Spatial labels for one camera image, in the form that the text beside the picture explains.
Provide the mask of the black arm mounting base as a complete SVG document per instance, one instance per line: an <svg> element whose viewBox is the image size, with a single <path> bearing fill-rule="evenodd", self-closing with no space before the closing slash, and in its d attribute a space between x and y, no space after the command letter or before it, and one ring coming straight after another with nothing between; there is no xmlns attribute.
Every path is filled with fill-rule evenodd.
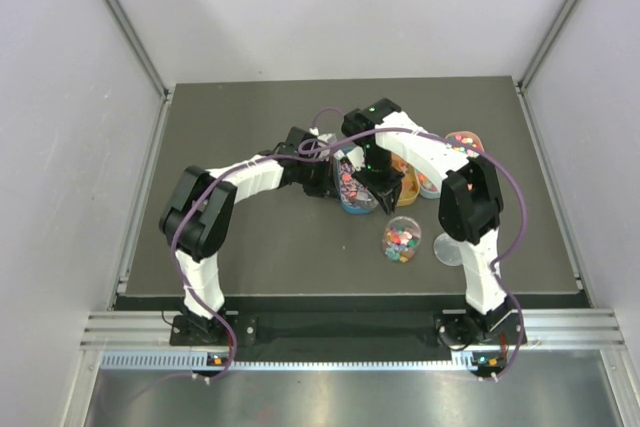
<svg viewBox="0 0 640 427"><path fill-rule="evenodd" d="M230 312L222 315L241 347L291 339L411 339L426 346L516 344L522 333L516 313L491 331L463 311Z"/></svg>

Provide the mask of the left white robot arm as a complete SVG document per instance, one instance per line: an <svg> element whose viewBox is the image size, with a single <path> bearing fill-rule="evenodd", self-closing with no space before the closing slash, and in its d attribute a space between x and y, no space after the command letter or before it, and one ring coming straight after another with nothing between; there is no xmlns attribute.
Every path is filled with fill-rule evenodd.
<svg viewBox="0 0 640 427"><path fill-rule="evenodd" d="M293 127L283 142L245 161L217 169L190 166L180 176L159 228L182 278L182 316L203 342L216 343L226 334L218 253L235 205L292 184L309 196L334 197L327 148L336 142L333 134Z"/></svg>

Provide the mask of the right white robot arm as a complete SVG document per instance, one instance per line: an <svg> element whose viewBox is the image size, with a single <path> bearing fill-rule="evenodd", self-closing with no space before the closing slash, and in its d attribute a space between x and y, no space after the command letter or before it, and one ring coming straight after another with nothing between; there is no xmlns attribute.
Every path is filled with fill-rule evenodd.
<svg viewBox="0 0 640 427"><path fill-rule="evenodd" d="M348 112L341 132L361 148L355 177L385 212L394 211L402 187L403 175L393 167L393 156L435 184L438 221L460 252L466 281L465 313L438 318L438 335L451 347L492 341L509 314L498 256L504 203L494 165L480 155L468 157L447 147L386 98Z"/></svg>

